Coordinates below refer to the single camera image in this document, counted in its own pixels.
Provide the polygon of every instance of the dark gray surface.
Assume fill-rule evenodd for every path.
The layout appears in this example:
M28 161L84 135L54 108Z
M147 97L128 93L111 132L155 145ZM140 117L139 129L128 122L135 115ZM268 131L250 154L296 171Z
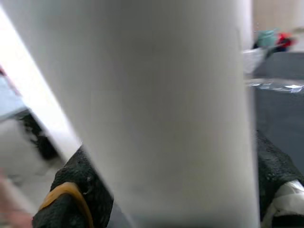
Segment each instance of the dark gray surface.
M304 80L304 53L275 53L254 78ZM304 95L255 89L257 128L304 173Z
M115 202L107 228L131 228L130 223Z
M304 80L304 53L274 53L255 69L253 77Z

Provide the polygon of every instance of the white tube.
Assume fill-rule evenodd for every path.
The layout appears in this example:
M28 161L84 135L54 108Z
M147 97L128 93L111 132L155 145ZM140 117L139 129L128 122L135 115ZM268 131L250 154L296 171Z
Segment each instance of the white tube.
M2 5L134 227L258 227L234 0Z
M237 0L237 22L242 50L251 49L253 42L252 0Z

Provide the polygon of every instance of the yellow rubber band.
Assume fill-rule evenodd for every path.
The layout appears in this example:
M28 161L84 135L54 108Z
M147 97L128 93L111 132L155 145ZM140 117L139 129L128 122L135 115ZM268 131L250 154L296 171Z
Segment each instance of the yellow rubber band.
M44 199L42 205L40 206L39 210L42 210L42 209L48 207L49 205L51 205L51 203L53 203L55 200L57 200L59 196L61 196L63 194L69 194L75 199L79 210L81 211L81 213L85 216L85 218L87 220L88 227L89 228L94 228L93 218L92 218L90 209L89 209L84 197L80 193L78 186L75 183L66 182L66 183L64 183L62 185L59 185L56 188L54 188L45 197L45 199Z

